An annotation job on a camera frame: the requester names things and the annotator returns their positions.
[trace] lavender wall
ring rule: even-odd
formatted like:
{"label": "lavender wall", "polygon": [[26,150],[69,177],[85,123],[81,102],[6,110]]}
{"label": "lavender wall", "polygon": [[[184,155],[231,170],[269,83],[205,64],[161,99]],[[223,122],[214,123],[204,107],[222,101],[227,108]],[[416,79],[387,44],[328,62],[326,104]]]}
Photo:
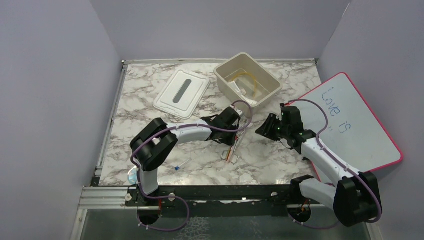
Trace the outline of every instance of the lavender wall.
{"label": "lavender wall", "polygon": [[401,164],[376,172],[385,240],[424,235],[423,56],[424,1],[353,0],[318,62],[322,80],[351,77],[403,150]]}
{"label": "lavender wall", "polygon": [[88,0],[0,1],[0,239],[70,237],[120,64]]}
{"label": "lavender wall", "polygon": [[125,60],[318,58],[350,0],[91,0]]}

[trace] white marble surface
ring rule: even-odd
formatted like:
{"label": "white marble surface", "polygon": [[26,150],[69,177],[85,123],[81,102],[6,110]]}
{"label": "white marble surface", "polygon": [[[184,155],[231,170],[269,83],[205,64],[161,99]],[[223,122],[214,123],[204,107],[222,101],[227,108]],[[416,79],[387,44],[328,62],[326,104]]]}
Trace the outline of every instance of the white marble surface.
{"label": "white marble surface", "polygon": [[[192,122],[200,117],[219,114],[230,105],[217,86],[214,68],[217,63],[130,64],[126,74],[111,137],[104,158],[100,186],[129,185],[127,173],[130,162],[130,141],[153,119],[166,123]],[[267,185],[287,184],[303,175],[315,175],[310,162],[279,142],[255,134],[269,113],[279,113],[279,104],[300,97],[318,86],[320,78],[313,63],[262,63],[282,82],[282,90],[271,103],[253,116],[241,145],[235,154],[237,163],[221,159],[228,147],[213,141],[190,142],[176,146],[158,170],[160,185]],[[183,68],[208,76],[211,84],[194,114],[188,120],[159,111],[152,103],[165,83]],[[175,166],[191,159],[180,170]]]}

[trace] glass panel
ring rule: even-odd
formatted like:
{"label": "glass panel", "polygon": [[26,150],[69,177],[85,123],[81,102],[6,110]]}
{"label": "glass panel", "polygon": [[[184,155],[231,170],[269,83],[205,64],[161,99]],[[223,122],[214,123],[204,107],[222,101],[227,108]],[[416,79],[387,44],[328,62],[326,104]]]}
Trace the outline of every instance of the glass panel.
{"label": "glass panel", "polygon": [[[157,227],[172,228],[183,218],[161,218]],[[334,213],[327,208],[313,208],[308,224],[328,226],[335,222]],[[83,240],[370,240],[365,224],[353,227],[339,225],[331,230],[313,230],[293,223],[288,217],[192,217],[189,224],[175,232],[160,232],[138,227],[135,210],[89,210],[82,233]]]}

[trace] container lid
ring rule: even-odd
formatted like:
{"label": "container lid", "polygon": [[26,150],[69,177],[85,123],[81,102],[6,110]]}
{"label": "container lid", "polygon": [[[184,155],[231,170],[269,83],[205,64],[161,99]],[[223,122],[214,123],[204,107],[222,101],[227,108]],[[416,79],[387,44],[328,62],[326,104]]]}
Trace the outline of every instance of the container lid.
{"label": "container lid", "polygon": [[210,83],[206,76],[177,69],[153,101],[153,106],[179,118],[189,119]]}

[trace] small blue object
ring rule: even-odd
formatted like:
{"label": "small blue object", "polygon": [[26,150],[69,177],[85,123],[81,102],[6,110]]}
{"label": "small blue object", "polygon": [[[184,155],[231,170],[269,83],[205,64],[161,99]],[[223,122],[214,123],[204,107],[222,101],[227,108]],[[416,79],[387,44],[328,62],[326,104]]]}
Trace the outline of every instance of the small blue object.
{"label": "small blue object", "polygon": [[131,185],[134,185],[137,183],[137,167],[131,168],[128,172],[128,182]]}

